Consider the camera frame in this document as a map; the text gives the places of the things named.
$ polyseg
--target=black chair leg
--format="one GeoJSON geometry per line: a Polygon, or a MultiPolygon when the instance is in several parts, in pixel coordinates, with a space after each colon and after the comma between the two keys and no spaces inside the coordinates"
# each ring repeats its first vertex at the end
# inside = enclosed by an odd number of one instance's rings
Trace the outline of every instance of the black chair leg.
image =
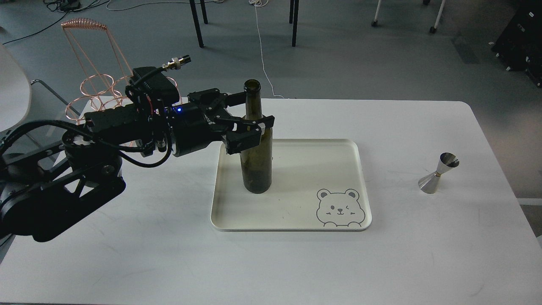
{"type": "Polygon", "coordinates": [[[208,24],[209,21],[207,21],[207,10],[205,9],[205,0],[200,0],[199,3],[202,6],[203,23],[208,24]]]}
{"type": "Polygon", "coordinates": [[[294,0],[290,0],[290,24],[293,23],[294,20],[294,0]]]}
{"type": "Polygon", "coordinates": [[[299,12],[299,0],[294,1],[294,30],[292,32],[292,47],[295,47],[295,41],[298,36],[298,12],[299,12]]]}
{"type": "Polygon", "coordinates": [[[190,0],[190,9],[192,10],[194,27],[196,28],[196,35],[198,36],[198,44],[200,48],[203,48],[202,31],[199,28],[198,12],[196,12],[196,0],[190,0]]]}

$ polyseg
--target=white cable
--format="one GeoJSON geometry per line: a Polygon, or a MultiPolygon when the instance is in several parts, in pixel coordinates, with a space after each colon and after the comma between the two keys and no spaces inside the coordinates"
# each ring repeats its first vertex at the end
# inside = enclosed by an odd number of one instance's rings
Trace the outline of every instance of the white cable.
{"type": "Polygon", "coordinates": [[[258,25],[258,7],[254,5],[254,11],[256,12],[256,28],[258,29],[258,38],[260,39],[260,54],[262,55],[262,69],[263,73],[266,75],[267,81],[271,85],[271,92],[273,93],[273,97],[281,97],[285,98],[283,96],[280,96],[278,94],[275,94],[275,89],[273,89],[273,84],[271,84],[271,80],[269,80],[269,77],[267,76],[266,72],[266,65],[263,63],[263,47],[262,47],[262,36],[260,35],[260,26],[258,25]]]}
{"type": "Polygon", "coordinates": [[[254,5],[254,7],[261,8],[267,5],[269,3],[269,0],[266,0],[265,3],[262,3],[262,0],[248,0],[248,4],[254,5]]]}

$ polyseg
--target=table leg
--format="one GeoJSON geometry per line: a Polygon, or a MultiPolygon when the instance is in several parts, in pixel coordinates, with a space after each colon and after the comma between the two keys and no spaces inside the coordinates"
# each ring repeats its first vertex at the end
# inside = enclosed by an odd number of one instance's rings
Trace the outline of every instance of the table leg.
{"type": "Polygon", "coordinates": [[[209,21],[207,21],[207,10],[205,9],[205,0],[200,0],[199,3],[202,6],[203,23],[208,24],[209,21]]]}
{"type": "Polygon", "coordinates": [[[194,27],[196,28],[196,35],[198,36],[198,44],[200,48],[203,48],[202,31],[199,28],[198,12],[196,11],[196,0],[190,0],[190,9],[192,10],[194,27]]]}
{"type": "Polygon", "coordinates": [[[434,33],[437,31],[438,23],[440,21],[440,17],[442,16],[442,10],[444,9],[444,3],[446,3],[446,0],[442,0],[441,8],[438,10],[437,21],[435,21],[435,26],[429,28],[430,33],[434,33]]]}
{"type": "Polygon", "coordinates": [[[294,0],[290,0],[290,24],[293,23],[294,20],[294,0]]]}
{"type": "Polygon", "coordinates": [[[294,0],[294,29],[292,33],[292,47],[295,47],[295,41],[298,36],[298,12],[299,12],[299,0],[294,0]]]}

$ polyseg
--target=white chair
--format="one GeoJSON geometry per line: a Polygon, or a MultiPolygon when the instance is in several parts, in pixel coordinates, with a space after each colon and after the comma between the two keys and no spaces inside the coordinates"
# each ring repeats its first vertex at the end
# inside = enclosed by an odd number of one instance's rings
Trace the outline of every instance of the white chair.
{"type": "MultiPolygon", "coordinates": [[[[29,81],[23,69],[8,50],[0,47],[0,132],[11,129],[24,121],[30,110],[31,89],[33,84],[43,85],[65,105],[68,102],[49,87],[44,81],[29,81]]],[[[40,144],[29,134],[26,136],[38,147],[40,144]]]]}
{"type": "MultiPolygon", "coordinates": [[[[371,23],[371,26],[376,27],[378,25],[378,12],[380,11],[380,3],[382,0],[378,0],[378,4],[376,6],[376,13],[375,13],[375,20],[371,23]]],[[[428,5],[430,0],[423,0],[423,4],[428,5]]],[[[431,34],[434,34],[437,31],[438,23],[440,21],[440,17],[442,16],[442,10],[444,9],[444,4],[446,3],[446,0],[442,0],[441,7],[438,10],[437,14],[437,20],[435,21],[435,25],[429,28],[429,32],[431,34]]]]}

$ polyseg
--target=robotic arm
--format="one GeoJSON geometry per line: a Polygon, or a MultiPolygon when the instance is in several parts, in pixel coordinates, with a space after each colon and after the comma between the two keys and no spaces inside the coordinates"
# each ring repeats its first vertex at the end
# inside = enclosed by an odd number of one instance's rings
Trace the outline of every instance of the robotic arm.
{"type": "Polygon", "coordinates": [[[177,89],[162,74],[179,69],[190,57],[173,58],[161,67],[133,70],[126,94],[133,102],[124,107],[85,113],[85,123],[74,125],[56,120],[26,123],[0,145],[0,237],[32,235],[47,242],[109,202],[126,188],[121,176],[122,159],[142,167],[163,164],[173,153],[180,157],[222,141],[228,154],[260,144],[265,128],[274,117],[248,121],[231,116],[227,107],[245,103],[245,92],[228,95],[213,88],[188,94],[179,101],[177,89]],[[6,154],[21,136],[35,128],[53,125],[67,131],[62,139],[26,153],[6,154]],[[136,147],[122,146],[130,141],[136,147]],[[152,164],[141,163],[124,152],[144,157],[155,150],[164,157],[152,164]],[[45,170],[38,161],[65,151],[66,158],[45,170]],[[77,182],[75,191],[66,185],[77,182]],[[91,190],[83,192],[84,187],[91,190]]]}

